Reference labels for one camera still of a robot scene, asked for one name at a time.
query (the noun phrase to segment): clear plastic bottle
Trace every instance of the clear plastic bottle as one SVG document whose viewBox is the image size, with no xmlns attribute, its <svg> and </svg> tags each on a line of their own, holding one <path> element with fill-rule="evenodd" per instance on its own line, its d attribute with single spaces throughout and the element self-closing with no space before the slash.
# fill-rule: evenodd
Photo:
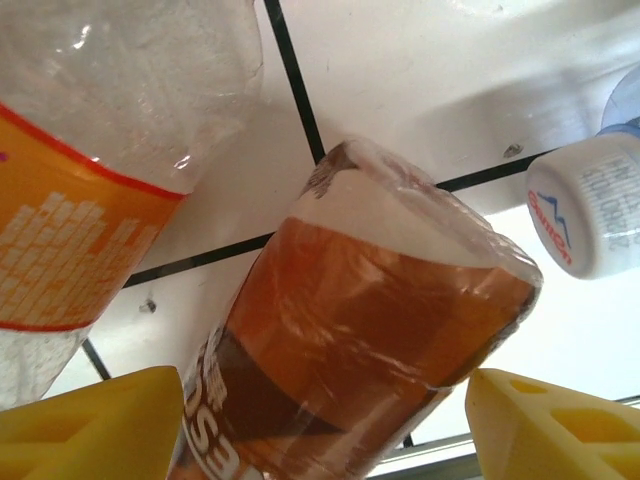
<svg viewBox="0 0 640 480">
<path fill-rule="evenodd" d="M 93 263 L 84 265 L 83 275 L 74 267 L 76 283 L 68 285 L 71 270 L 68 276 L 55 272 L 63 272 L 65 260 L 55 257 L 51 239 L 57 239 L 55 248 L 69 250 L 80 245 L 71 240 L 81 228 L 71 240 L 61 230 L 50 231 L 72 218 L 69 208 L 77 214 L 86 204 L 97 212 L 85 221 L 86 229 L 112 228 L 107 240 L 122 237 L 124 246 L 129 240 L 121 235 L 123 225 L 130 227 L 127 235 L 136 231 L 147 210 L 162 210 L 159 217 L 168 218 L 213 154 L 244 127 L 259 92 L 262 51 L 252 0 L 0 0 L 0 62 L 0 201 L 6 214 L 3 219 L 0 212 L 2 409 L 46 392 L 152 240 L 137 231 L 138 243 L 126 244 L 128 256 L 110 264 L 124 250 L 110 247 L 109 256 L 99 251 L 105 234 L 97 231 L 94 244 L 85 236 L 88 250 L 77 250 L 76 257 L 83 256 L 76 260 Z M 32 154 L 43 157 L 37 168 Z M 57 171 L 56 162 L 66 166 Z M 71 185 L 72 193 L 54 188 L 58 180 Z M 34 203 L 49 188 L 46 201 Z M 102 192 L 100 199 L 82 203 L 92 189 Z M 147 201 L 148 207 L 140 203 Z M 55 204 L 58 217 L 53 207 L 46 210 L 47 202 Z M 142 215 L 126 212 L 129 207 Z M 22 219 L 21 237 L 12 236 L 23 213 L 32 217 Z M 151 228 L 145 232 L 155 236 Z M 42 241 L 50 242 L 48 253 Z M 101 254 L 102 263 L 96 260 Z M 45 268 L 36 273 L 27 268 L 40 264 Z M 25 272 L 31 275 L 26 280 Z M 108 291 L 92 290 L 94 284 Z M 55 304 L 55 321 L 34 316 L 53 311 L 46 295 L 55 297 L 61 288 L 68 304 Z M 71 300 L 91 291 L 100 296 L 90 318 L 80 318 L 89 300 Z"/>
</svg>

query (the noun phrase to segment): plastic bottle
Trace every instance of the plastic bottle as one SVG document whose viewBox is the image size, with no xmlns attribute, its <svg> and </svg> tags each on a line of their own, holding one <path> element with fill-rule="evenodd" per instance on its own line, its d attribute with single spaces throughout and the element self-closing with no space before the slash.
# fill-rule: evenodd
<svg viewBox="0 0 640 480">
<path fill-rule="evenodd" d="M 255 104 L 252 0 L 0 2 L 0 409 L 42 396 Z"/>
<path fill-rule="evenodd" d="M 424 172 L 343 142 L 200 349 L 168 478 L 365 478 L 541 286 L 533 260 Z"/>
<path fill-rule="evenodd" d="M 542 243 L 576 278 L 640 266 L 640 69 L 615 88 L 594 137 L 538 158 L 528 205 Z"/>
</svg>

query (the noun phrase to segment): white bottle cap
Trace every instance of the white bottle cap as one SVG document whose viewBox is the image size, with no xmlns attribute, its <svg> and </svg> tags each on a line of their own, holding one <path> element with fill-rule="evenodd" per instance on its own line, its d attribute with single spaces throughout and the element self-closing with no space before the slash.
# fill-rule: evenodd
<svg viewBox="0 0 640 480">
<path fill-rule="evenodd" d="M 544 155 L 527 171 L 536 231 L 574 277 L 640 266 L 640 138 L 620 130 Z"/>
</svg>

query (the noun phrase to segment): orange bottle label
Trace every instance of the orange bottle label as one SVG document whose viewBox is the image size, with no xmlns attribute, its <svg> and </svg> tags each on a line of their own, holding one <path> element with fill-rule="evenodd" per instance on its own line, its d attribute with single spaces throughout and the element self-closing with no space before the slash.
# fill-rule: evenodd
<svg viewBox="0 0 640 480">
<path fill-rule="evenodd" d="M 93 323 L 183 198 L 105 169 L 0 104 L 0 328 Z"/>
</svg>

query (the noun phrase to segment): white tiled wall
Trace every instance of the white tiled wall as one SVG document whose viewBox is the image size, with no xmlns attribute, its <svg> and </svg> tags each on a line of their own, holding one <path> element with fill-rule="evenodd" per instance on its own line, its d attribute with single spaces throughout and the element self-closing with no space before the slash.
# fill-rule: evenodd
<svg viewBox="0 0 640 480">
<path fill-rule="evenodd" d="M 281 0 L 322 140 L 370 137 L 437 180 L 595 133 L 608 93 L 640 62 L 637 0 Z M 161 235 L 141 270 L 276 228 L 312 159 L 262 1 L 265 84 L 255 121 Z M 571 280 L 535 238 L 523 176 L 459 192 L 540 262 L 540 304 L 489 365 L 607 398 L 640 393 L 640 274 Z M 255 253 L 124 290 L 91 334 L 116 375 L 158 363 L 181 371 Z M 139 306 L 151 295 L 156 313 Z M 55 391 L 97 380 L 82 355 Z M 457 390 L 415 441 L 467 431 Z"/>
</svg>

